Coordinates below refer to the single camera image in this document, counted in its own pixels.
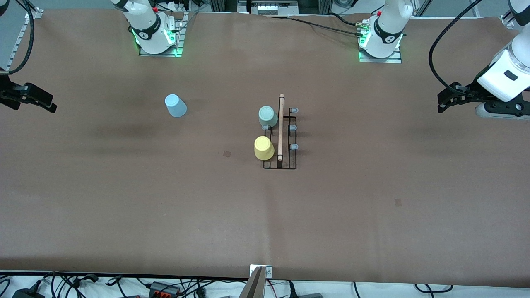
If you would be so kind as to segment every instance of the wooden handle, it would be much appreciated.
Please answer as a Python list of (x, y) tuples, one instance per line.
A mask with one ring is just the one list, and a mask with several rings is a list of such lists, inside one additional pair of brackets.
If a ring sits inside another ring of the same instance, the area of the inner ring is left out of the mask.
[(284, 159), (284, 103), (285, 97), (283, 94), (280, 94), (280, 110), (278, 111), (278, 121), (280, 122), (278, 126), (278, 161)]

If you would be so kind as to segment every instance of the yellow cup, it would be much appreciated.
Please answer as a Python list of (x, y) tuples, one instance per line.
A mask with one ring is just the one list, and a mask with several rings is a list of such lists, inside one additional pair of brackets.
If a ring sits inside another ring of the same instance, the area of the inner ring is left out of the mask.
[(254, 141), (254, 154), (259, 160), (269, 160), (274, 155), (274, 146), (269, 138), (258, 137)]

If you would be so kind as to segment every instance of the red wire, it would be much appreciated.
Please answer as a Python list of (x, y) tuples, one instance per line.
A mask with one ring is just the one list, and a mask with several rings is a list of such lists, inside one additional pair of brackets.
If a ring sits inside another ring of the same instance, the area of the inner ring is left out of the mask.
[(270, 288), (272, 289), (272, 292), (274, 293), (274, 297), (275, 297), (275, 298), (278, 298), (278, 295), (276, 295), (276, 291), (274, 290), (274, 286), (272, 285), (272, 283), (270, 282), (269, 279), (267, 280), (267, 282), (269, 283)]

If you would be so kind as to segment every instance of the tabletop surface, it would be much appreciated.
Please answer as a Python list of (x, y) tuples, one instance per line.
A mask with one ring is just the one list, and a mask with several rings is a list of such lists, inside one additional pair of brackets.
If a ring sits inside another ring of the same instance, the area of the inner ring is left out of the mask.
[[(396, 65), (360, 63), (347, 34), (200, 13), (181, 58), (151, 58), (119, 11), (46, 10), (12, 80), (58, 109), (0, 107), (0, 268), (530, 286), (529, 126), (437, 113), (427, 53), (449, 22), (411, 20)], [(513, 36), (461, 20), (435, 65), (467, 84)], [(281, 93), (294, 171), (252, 149)]]

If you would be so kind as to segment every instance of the light blue cup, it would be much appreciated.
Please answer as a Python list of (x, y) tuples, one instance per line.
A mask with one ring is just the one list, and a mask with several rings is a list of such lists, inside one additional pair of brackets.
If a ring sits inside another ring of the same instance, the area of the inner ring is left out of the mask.
[(260, 124), (262, 127), (263, 125), (270, 125), (270, 127), (274, 127), (274, 125), (278, 123), (278, 115), (276, 115), (274, 109), (270, 106), (261, 107), (260, 111), (258, 112), (258, 116), (260, 118)]
[(173, 117), (182, 117), (188, 110), (186, 104), (175, 94), (169, 94), (165, 99), (167, 110)]

